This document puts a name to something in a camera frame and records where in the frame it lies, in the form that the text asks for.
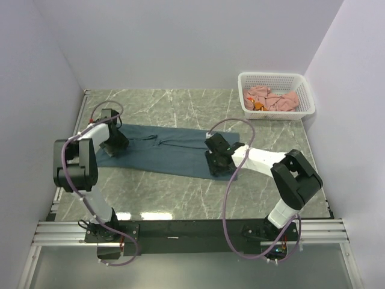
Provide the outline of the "teal blue t shirt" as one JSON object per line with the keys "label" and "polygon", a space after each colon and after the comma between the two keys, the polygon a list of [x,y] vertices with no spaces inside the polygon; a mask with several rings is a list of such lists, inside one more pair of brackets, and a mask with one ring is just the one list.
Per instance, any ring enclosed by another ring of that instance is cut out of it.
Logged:
{"label": "teal blue t shirt", "polygon": [[204,130],[124,124],[120,132],[129,140],[128,147],[115,157],[100,149],[96,154],[99,168],[131,168],[218,181],[228,181],[232,175],[210,174]]}

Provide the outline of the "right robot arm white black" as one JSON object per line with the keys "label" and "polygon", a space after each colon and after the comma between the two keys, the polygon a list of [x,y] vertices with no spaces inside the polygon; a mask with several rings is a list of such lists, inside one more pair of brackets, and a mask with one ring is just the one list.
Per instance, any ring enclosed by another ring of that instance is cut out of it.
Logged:
{"label": "right robot arm white black", "polygon": [[264,233],[270,240],[278,240],[285,233],[285,225],[299,213],[323,187],[323,180],[302,152],[287,153],[252,148],[247,144],[210,144],[205,152],[211,175],[231,174],[226,191],[241,169],[252,170],[272,178],[280,199],[267,216]]}

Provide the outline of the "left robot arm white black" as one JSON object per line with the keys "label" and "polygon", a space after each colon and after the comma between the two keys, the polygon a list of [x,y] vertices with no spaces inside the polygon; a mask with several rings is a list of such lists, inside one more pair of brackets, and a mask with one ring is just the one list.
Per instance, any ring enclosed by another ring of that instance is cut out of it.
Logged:
{"label": "left robot arm white black", "polygon": [[113,123],[89,124],[77,135],[54,142],[53,179],[57,187],[73,193],[89,213],[85,229],[107,242],[118,239],[116,213],[96,186],[99,176],[96,153],[102,148],[110,157],[125,151],[129,140]]}

